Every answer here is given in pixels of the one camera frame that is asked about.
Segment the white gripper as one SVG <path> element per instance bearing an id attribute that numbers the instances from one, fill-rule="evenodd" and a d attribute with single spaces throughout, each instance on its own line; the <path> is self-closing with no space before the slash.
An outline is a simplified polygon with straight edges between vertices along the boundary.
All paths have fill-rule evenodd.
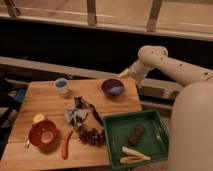
<path id="1" fill-rule="evenodd" d="M 138 88 L 142 88 L 144 83 L 144 77 L 148 73 L 148 67 L 140 61 L 134 62 L 129 69 L 122 71 L 118 78 L 129 78 L 130 76 L 136 80 Z"/>

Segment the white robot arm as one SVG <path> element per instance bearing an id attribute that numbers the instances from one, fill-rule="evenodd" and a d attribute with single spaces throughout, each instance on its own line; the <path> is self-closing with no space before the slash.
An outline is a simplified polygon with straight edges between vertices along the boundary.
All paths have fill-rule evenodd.
<path id="1" fill-rule="evenodd" d="M 138 84 L 157 68 L 183 86 L 172 108 L 168 171 L 213 171 L 213 70 L 170 58 L 163 46 L 143 46 L 119 77 Z"/>

